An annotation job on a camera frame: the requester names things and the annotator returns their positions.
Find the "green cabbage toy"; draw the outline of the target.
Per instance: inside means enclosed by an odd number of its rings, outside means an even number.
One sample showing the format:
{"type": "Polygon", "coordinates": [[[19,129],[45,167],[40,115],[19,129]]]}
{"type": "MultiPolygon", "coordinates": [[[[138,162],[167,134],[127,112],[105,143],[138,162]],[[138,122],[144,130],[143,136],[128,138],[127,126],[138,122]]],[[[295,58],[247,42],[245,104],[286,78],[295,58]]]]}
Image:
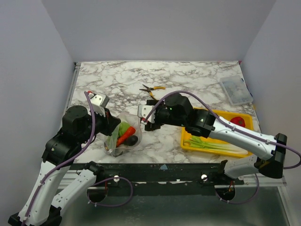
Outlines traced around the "green cabbage toy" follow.
{"type": "Polygon", "coordinates": [[[119,137],[123,136],[123,134],[128,130],[129,127],[130,127],[129,123],[127,123],[126,121],[122,121],[119,124],[118,136],[119,137]]]}

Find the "orange toy carrot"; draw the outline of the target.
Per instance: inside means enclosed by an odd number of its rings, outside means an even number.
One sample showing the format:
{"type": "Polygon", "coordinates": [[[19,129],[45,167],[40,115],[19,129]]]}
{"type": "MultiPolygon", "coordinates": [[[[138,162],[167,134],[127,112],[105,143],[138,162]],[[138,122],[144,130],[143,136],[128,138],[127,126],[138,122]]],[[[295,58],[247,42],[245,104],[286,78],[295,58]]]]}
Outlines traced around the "orange toy carrot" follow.
{"type": "Polygon", "coordinates": [[[123,144],[123,142],[129,137],[132,136],[134,133],[136,132],[136,129],[132,126],[130,126],[128,128],[128,130],[123,134],[123,136],[121,136],[118,140],[116,145],[120,146],[121,144],[123,144]]]}

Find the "clear zip top bag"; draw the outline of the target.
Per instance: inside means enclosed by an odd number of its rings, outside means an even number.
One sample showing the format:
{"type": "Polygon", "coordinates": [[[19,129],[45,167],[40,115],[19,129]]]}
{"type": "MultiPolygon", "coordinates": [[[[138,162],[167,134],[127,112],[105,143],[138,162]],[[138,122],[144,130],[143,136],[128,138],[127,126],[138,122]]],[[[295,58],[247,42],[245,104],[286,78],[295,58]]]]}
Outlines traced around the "clear zip top bag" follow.
{"type": "Polygon", "coordinates": [[[138,116],[121,113],[117,118],[121,120],[120,124],[104,142],[105,152],[113,157],[130,152],[140,144],[142,139],[140,118],[138,116]]]}

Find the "purple toy eggplant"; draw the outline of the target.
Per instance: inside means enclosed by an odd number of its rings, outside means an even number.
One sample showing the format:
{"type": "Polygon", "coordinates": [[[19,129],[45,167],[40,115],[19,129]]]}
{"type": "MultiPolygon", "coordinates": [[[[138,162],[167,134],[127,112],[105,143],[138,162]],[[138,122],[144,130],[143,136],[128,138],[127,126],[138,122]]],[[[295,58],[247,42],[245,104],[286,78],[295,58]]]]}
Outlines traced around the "purple toy eggplant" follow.
{"type": "Polygon", "coordinates": [[[135,135],[129,136],[123,144],[126,146],[134,146],[138,142],[138,137],[135,135]]]}

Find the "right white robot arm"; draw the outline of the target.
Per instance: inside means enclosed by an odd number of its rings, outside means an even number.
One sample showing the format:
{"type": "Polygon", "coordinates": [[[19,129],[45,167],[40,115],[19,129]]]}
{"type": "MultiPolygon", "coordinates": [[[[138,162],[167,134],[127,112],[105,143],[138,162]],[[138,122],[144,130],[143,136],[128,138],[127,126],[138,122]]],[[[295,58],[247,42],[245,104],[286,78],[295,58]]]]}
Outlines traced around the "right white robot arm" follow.
{"type": "Polygon", "coordinates": [[[186,96],[173,92],[155,105],[138,106],[138,117],[147,131],[162,125],[181,126],[197,137],[218,139],[252,153],[237,161],[223,161],[216,173],[223,185],[248,174],[260,173],[269,178],[283,176],[287,136],[258,133],[238,126],[212,110],[194,108],[186,96]]]}

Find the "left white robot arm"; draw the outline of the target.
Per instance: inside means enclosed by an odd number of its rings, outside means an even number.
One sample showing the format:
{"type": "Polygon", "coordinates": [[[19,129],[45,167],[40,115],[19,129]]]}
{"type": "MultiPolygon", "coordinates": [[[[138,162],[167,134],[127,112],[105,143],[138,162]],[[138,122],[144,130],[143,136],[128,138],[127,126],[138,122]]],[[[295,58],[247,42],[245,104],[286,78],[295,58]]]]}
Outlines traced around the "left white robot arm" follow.
{"type": "Polygon", "coordinates": [[[81,155],[101,133],[109,136],[121,120],[111,115],[88,112],[84,106],[70,107],[62,118],[62,127],[45,146],[40,172],[34,188],[21,211],[11,215],[11,226],[40,226],[49,217],[58,186],[74,159],[81,155]]]}

